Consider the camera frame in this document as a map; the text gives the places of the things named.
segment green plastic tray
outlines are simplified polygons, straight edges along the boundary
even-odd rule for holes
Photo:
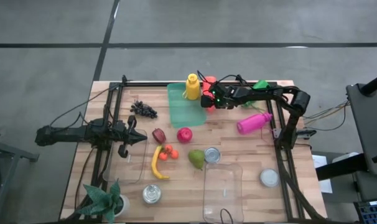
[[[205,109],[201,107],[200,98],[187,100],[183,98],[185,83],[171,83],[167,86],[170,122],[174,128],[203,125],[207,120]]]

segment dark grape bunch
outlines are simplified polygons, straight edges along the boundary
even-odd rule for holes
[[[131,112],[151,119],[158,117],[157,112],[151,106],[144,104],[143,101],[135,101],[131,106]]]

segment potted plant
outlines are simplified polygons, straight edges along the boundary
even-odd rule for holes
[[[112,224],[115,217],[129,210],[129,199],[121,195],[118,180],[109,188],[109,193],[98,187],[85,184],[83,186],[93,203],[77,210],[77,213],[82,215],[104,215],[107,221]]]

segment concrete floor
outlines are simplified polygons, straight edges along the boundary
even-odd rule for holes
[[[0,43],[100,43],[113,2],[0,0]],[[123,0],[110,42],[377,42],[377,0]],[[35,132],[87,100],[99,52],[0,49],[0,141],[40,153],[36,164],[19,164],[1,223],[57,220],[76,144],[39,147]],[[346,85],[377,76],[377,48],[109,49],[100,80],[122,74],[178,80],[197,69],[294,80],[312,96],[312,114],[342,102]],[[338,114],[314,126],[330,128],[342,119]],[[361,152],[351,112],[340,129],[319,132],[311,144],[315,151]],[[356,219],[351,204],[327,203],[327,212],[334,220]]]

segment red fruit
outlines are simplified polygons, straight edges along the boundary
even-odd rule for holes
[[[164,132],[159,128],[156,128],[155,130],[153,130],[152,137],[154,137],[154,139],[159,144],[163,144],[166,141],[166,137],[165,137]]]
[[[191,132],[190,128],[181,128],[177,132],[177,140],[181,143],[188,143],[193,138],[193,132]]]
[[[179,158],[179,152],[177,150],[173,150],[171,153],[170,153],[170,157],[172,159],[177,159]]]
[[[174,148],[171,145],[166,145],[164,150],[166,153],[170,154],[174,150]]]
[[[160,152],[158,155],[158,159],[165,161],[168,159],[168,154],[166,152]]]

